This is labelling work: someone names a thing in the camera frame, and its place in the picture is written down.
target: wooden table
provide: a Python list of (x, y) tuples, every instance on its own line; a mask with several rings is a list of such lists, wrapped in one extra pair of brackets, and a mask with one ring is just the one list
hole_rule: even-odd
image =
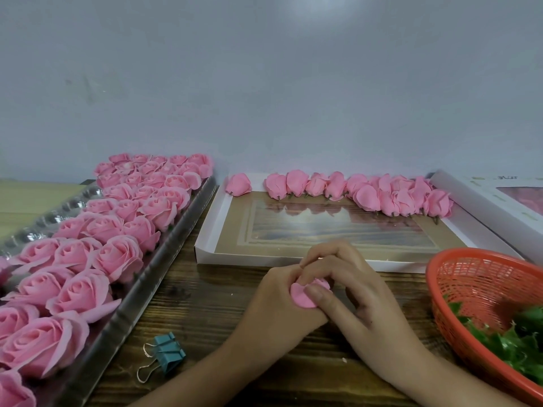
[[(148, 362), (142, 346), (151, 342), (154, 336), (172, 331), (187, 353), (175, 375), (219, 347), (234, 330), (267, 269), (196, 265), (194, 242), (206, 213), (198, 221), (132, 334), (106, 370), (87, 406), (125, 406), (166, 381), (159, 371), (155, 371), (146, 384), (136, 380), (136, 369)], [(424, 276), (382, 275), (419, 338), (432, 352), (452, 359), (451, 349), (433, 322)], [(333, 407), (416, 404), (368, 369), (339, 331), (326, 325), (306, 337), (230, 405)]]

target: white box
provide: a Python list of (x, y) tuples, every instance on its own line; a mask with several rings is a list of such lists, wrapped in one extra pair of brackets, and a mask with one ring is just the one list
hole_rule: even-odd
[[(253, 191), (264, 191), (263, 181), (267, 174), (247, 174), (251, 180)], [(207, 213), (207, 217), (201, 227), (200, 234), (196, 240), (194, 250), (198, 264), (215, 265), (241, 265), (252, 267), (279, 267), (289, 264), (296, 264), (302, 257), (271, 257), (271, 256), (249, 256), (241, 254), (217, 253), (216, 247), (230, 203), (233, 197), (224, 191), (226, 181), (219, 187), (213, 203)], [(453, 207), (453, 214), (450, 218), (442, 220), (462, 242), (468, 247), (479, 247), (493, 250), (513, 257), (520, 257), (507, 243), (504, 243), (492, 231), (475, 220), (470, 214), (457, 205)], [(368, 260), (368, 263), (376, 271), (383, 272), (407, 272), (424, 273), (426, 263), (411, 263), (406, 261), (380, 261)]]
[(543, 177), (462, 176), (438, 170), (436, 187), (535, 264), (543, 265), (543, 215), (526, 207), (508, 189), (543, 187)]

